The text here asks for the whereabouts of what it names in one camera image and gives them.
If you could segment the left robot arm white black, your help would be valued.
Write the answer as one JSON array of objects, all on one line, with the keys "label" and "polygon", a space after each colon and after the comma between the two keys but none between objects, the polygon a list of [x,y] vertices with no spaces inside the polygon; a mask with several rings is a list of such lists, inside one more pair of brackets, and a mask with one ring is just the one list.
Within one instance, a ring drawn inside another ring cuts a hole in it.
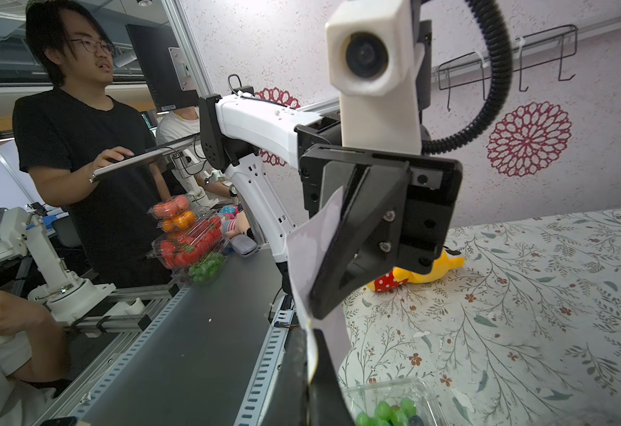
[{"label": "left robot arm white black", "polygon": [[444,253],[463,177],[458,161],[344,147],[337,116],[259,99],[251,88],[201,97],[198,109],[207,161],[235,186],[284,275],[299,260],[292,249],[299,229],[269,169],[298,171],[310,216],[338,209],[320,265],[310,270],[307,305],[315,318],[395,267],[429,273]]}]

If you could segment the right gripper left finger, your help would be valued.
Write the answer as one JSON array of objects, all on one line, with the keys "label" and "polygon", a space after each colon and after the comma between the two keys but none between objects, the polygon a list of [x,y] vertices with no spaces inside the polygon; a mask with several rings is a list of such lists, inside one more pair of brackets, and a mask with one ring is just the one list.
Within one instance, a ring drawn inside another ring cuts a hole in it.
[{"label": "right gripper left finger", "polygon": [[262,426],[307,424],[306,334],[301,328],[288,333],[286,349]]}]

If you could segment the white sticker label sheet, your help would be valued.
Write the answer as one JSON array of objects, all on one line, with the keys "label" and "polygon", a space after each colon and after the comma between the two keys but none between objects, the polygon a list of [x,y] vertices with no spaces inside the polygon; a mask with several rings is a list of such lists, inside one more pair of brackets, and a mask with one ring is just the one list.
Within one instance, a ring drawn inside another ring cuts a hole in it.
[{"label": "white sticker label sheet", "polygon": [[328,346],[330,372],[337,374],[351,349],[348,328],[342,305],[320,319],[311,310],[311,291],[319,275],[322,261],[339,226],[344,191],[338,189],[318,214],[287,236],[288,274],[297,316],[306,333],[306,379],[310,383],[319,369],[319,339],[321,331]]}]

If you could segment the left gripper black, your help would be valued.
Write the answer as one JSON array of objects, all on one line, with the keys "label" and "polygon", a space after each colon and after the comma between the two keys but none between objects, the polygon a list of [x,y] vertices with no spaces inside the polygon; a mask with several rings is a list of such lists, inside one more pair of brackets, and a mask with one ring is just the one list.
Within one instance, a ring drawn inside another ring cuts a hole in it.
[{"label": "left gripper black", "polygon": [[304,202],[317,214],[339,189],[339,226],[310,292],[326,318],[392,266],[431,271],[444,248],[463,168],[454,160],[315,145],[300,159]]}]

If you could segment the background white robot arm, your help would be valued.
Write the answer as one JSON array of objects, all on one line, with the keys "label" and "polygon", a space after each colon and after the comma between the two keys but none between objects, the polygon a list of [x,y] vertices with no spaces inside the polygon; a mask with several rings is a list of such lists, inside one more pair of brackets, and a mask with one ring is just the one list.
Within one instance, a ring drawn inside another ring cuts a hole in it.
[{"label": "background white robot arm", "polygon": [[94,284],[65,265],[50,242],[39,217],[22,208],[0,208],[0,264],[16,259],[35,262],[45,283],[29,292],[27,299],[44,305],[56,322],[88,337],[141,332],[152,319],[138,296],[114,302],[100,316],[93,311],[112,301],[114,284]]}]

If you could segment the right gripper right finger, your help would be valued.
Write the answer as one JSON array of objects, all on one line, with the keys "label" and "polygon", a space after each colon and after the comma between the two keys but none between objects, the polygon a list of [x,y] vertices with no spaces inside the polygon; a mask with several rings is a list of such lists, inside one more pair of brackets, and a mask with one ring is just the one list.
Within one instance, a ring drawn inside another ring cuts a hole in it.
[{"label": "right gripper right finger", "polygon": [[317,369],[309,385],[309,425],[354,426],[339,386],[328,345],[321,330],[314,329],[313,336],[319,353]]}]

